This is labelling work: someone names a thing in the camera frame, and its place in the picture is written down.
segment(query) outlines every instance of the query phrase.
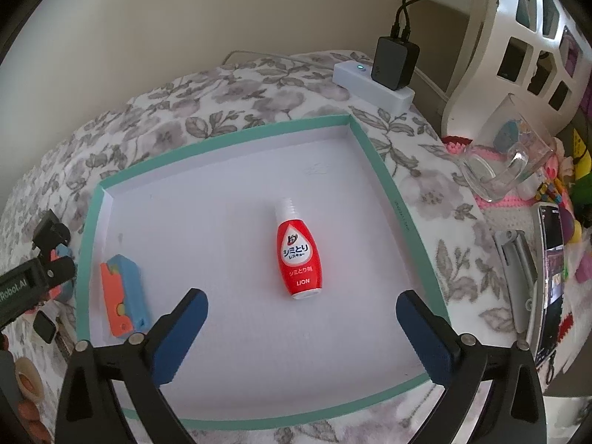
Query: white tray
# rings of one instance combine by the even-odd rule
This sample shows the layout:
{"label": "white tray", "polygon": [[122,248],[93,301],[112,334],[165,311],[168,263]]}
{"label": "white tray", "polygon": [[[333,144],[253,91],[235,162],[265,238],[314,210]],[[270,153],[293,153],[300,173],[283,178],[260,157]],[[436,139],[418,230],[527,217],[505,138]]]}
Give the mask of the white tray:
{"label": "white tray", "polygon": [[[303,301],[289,296],[276,262],[273,208],[283,196],[323,267],[323,291]],[[427,377],[397,322],[397,296],[415,289],[446,316],[397,188],[348,115],[224,135],[104,180],[77,288],[78,337],[94,346],[121,342],[100,280],[100,263],[117,253],[139,266],[154,322],[191,287],[208,296],[202,331],[161,388],[189,427],[294,425],[405,392]]]}

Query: red bottle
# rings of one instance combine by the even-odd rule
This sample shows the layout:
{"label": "red bottle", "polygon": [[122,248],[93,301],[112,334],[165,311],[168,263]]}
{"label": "red bottle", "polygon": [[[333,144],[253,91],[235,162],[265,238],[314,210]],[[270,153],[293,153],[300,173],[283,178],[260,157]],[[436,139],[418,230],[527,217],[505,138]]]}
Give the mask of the red bottle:
{"label": "red bottle", "polygon": [[319,293],[323,287],[319,251],[292,199],[279,202],[276,216],[277,261],[288,292],[295,299]]}

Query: white cord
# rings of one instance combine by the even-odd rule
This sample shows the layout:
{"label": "white cord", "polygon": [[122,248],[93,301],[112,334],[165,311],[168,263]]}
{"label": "white cord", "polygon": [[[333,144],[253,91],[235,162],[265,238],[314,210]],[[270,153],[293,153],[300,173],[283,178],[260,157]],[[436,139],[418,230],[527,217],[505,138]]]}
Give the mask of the white cord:
{"label": "white cord", "polygon": [[333,67],[328,67],[327,65],[322,65],[321,63],[316,63],[316,62],[307,61],[307,60],[301,60],[300,58],[287,57],[286,55],[277,55],[276,53],[261,53],[259,51],[249,51],[249,50],[233,50],[233,51],[231,51],[228,55],[226,55],[224,57],[224,60],[222,61],[222,64],[223,65],[226,65],[226,62],[235,53],[249,53],[251,55],[261,55],[263,57],[283,58],[284,60],[291,60],[291,61],[295,61],[297,63],[304,63],[305,65],[310,65],[312,67],[323,68],[325,70],[331,70],[331,71],[333,71]]}
{"label": "white cord", "polygon": [[[305,65],[310,65],[310,66],[314,66],[314,67],[318,67],[318,68],[323,68],[325,70],[331,70],[331,71],[333,71],[333,67],[329,67],[327,65],[322,65],[321,63],[316,63],[316,62],[313,62],[313,61],[306,61],[306,60],[302,60],[300,58],[295,58],[295,57],[288,57],[286,55],[279,55],[277,53],[262,53],[262,52],[259,52],[259,51],[250,51],[250,50],[233,50],[228,55],[226,55],[224,57],[224,60],[222,61],[222,64],[223,65],[226,65],[226,62],[229,61],[230,57],[232,55],[234,55],[235,53],[248,53],[250,55],[260,55],[260,56],[263,56],[263,57],[283,58],[284,60],[291,60],[291,61],[295,61],[297,63],[304,63]],[[438,85],[436,85],[424,72],[422,72],[419,68],[415,67],[415,69],[413,70],[413,73],[415,73],[433,91],[435,91],[436,94],[437,94],[437,96],[439,96],[445,102],[448,102],[448,100],[449,100],[448,95],[446,93],[444,93],[444,91]]]}

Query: metal screw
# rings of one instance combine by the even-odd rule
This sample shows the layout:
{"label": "metal screw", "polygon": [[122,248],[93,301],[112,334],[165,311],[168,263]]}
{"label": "metal screw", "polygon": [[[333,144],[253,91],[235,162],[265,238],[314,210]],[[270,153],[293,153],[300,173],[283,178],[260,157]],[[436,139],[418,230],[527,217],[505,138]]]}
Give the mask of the metal screw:
{"label": "metal screw", "polygon": [[131,336],[129,336],[127,341],[131,345],[137,346],[138,344],[141,344],[142,342],[144,342],[144,334],[142,332],[136,332],[135,334],[132,334]]}
{"label": "metal screw", "polygon": [[516,347],[520,350],[529,350],[531,347],[528,345],[528,342],[524,339],[518,339],[516,341]]}
{"label": "metal screw", "polygon": [[461,335],[461,342],[466,346],[474,346],[477,343],[477,339],[473,334]]}
{"label": "metal screw", "polygon": [[76,349],[77,352],[84,352],[88,347],[88,341],[87,340],[79,340],[76,343],[76,346],[74,347],[74,349]]}

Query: cup handle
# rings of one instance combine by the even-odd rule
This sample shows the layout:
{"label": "cup handle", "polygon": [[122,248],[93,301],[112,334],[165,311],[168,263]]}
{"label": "cup handle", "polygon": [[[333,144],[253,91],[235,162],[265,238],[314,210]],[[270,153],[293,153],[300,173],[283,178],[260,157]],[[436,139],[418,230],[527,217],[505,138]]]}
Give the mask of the cup handle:
{"label": "cup handle", "polygon": [[508,150],[508,155],[512,155],[510,163],[503,172],[490,179],[481,179],[481,184],[488,187],[507,187],[510,186],[526,169],[528,165],[527,149],[521,143],[515,143]]}

